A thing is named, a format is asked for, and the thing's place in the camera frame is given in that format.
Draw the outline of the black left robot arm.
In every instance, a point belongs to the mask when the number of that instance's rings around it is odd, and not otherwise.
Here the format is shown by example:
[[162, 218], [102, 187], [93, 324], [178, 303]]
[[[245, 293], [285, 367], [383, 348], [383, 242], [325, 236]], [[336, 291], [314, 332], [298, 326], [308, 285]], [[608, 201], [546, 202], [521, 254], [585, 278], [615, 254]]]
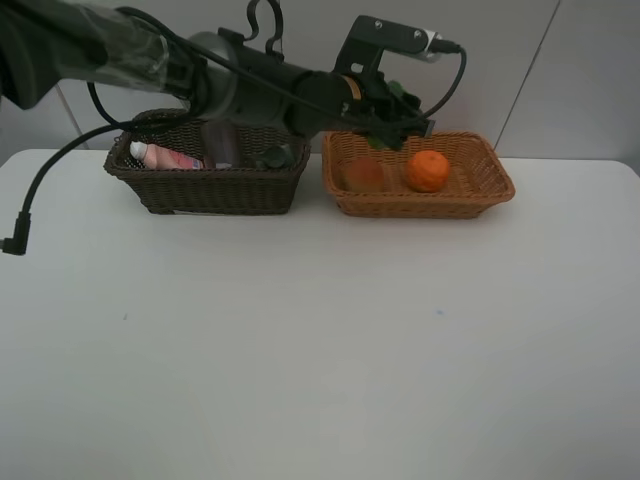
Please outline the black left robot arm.
[[376, 25], [359, 17], [329, 72], [288, 64], [272, 43], [252, 49], [220, 29], [183, 38], [130, 7], [65, 1], [1, 5], [1, 96], [34, 108], [59, 82], [72, 79], [182, 100], [186, 116], [272, 127], [300, 137], [355, 131], [398, 147], [423, 136], [432, 111], [394, 92], [378, 66], [382, 55], [420, 55], [432, 41], [423, 30]]

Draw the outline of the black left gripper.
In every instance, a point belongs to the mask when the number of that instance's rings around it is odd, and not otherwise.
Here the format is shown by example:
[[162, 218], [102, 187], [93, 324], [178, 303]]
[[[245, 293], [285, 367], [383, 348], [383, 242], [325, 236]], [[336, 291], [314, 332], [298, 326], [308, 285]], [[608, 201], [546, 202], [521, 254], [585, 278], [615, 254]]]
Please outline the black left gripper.
[[346, 114], [362, 121], [367, 134], [377, 136], [430, 136], [435, 121], [421, 110], [421, 100], [404, 89], [400, 82], [386, 81], [378, 72], [365, 80], [356, 74], [343, 75], [352, 99]]

